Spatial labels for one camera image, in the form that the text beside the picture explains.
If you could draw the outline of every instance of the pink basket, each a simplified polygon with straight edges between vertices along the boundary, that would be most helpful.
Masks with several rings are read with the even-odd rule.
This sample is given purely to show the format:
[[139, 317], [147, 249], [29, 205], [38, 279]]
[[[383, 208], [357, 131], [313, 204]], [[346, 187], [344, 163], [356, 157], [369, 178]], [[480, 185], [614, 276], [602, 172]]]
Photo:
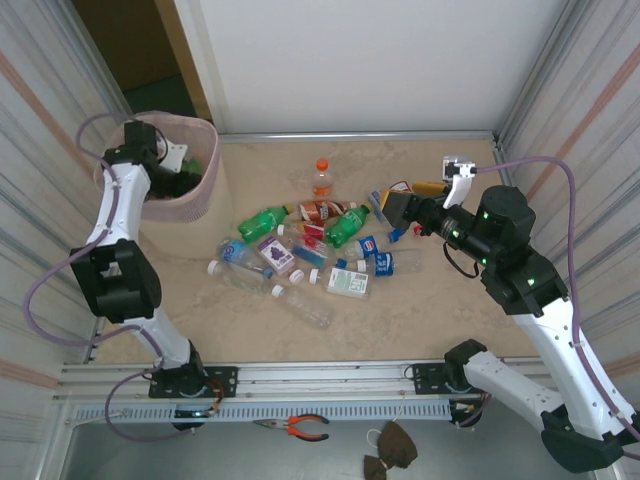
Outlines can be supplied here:
[[[162, 112], [143, 113], [136, 115], [136, 118], [157, 127], [173, 143], [188, 145], [188, 158], [198, 160], [204, 172], [198, 186], [182, 197], [146, 201], [142, 207], [142, 219], [167, 223], [189, 223], [198, 220], [209, 209], [209, 199], [218, 175], [218, 132], [211, 123], [199, 118]], [[106, 148], [122, 145], [123, 141], [124, 128], [120, 126], [109, 139]], [[104, 188], [102, 169], [99, 167], [94, 171], [94, 181], [101, 189]]]

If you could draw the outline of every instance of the orange bottle cap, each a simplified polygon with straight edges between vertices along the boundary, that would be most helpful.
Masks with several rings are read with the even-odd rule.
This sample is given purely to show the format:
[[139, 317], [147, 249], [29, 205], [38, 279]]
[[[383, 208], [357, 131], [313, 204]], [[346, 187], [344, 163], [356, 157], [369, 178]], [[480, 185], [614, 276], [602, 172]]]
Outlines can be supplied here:
[[324, 170], [329, 168], [329, 160], [327, 160], [326, 158], [319, 158], [316, 162], [316, 168], [323, 172]]

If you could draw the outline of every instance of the green soda bottle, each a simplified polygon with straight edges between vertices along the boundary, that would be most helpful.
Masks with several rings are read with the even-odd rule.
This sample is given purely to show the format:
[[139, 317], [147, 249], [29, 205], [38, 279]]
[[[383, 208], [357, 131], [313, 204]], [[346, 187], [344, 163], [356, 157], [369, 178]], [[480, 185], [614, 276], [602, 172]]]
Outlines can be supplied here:
[[293, 205], [290, 204], [267, 208], [238, 225], [238, 231], [242, 234], [245, 242], [255, 242], [281, 224], [284, 217], [291, 212], [293, 212]]
[[360, 205], [358, 208], [352, 208], [346, 212], [340, 217], [338, 223], [325, 232], [327, 242], [333, 245], [334, 248], [340, 248], [347, 240], [358, 233], [370, 211], [367, 205]]

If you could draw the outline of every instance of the orange juice bottle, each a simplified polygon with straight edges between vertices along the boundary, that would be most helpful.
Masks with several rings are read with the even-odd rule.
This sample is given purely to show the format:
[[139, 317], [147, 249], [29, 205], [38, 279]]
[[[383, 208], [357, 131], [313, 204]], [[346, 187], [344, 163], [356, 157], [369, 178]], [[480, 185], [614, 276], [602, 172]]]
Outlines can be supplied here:
[[329, 160], [319, 158], [316, 162], [317, 172], [313, 174], [313, 194], [316, 197], [328, 197], [333, 190], [333, 175], [328, 171]]

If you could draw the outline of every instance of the brown cloth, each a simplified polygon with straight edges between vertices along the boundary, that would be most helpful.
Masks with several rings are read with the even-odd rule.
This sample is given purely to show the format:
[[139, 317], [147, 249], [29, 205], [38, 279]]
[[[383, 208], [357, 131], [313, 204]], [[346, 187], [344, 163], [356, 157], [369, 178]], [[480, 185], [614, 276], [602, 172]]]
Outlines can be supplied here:
[[380, 458], [365, 455], [364, 478], [386, 480], [392, 467], [407, 468], [418, 458], [418, 450], [411, 437], [397, 423], [388, 422], [378, 437]]

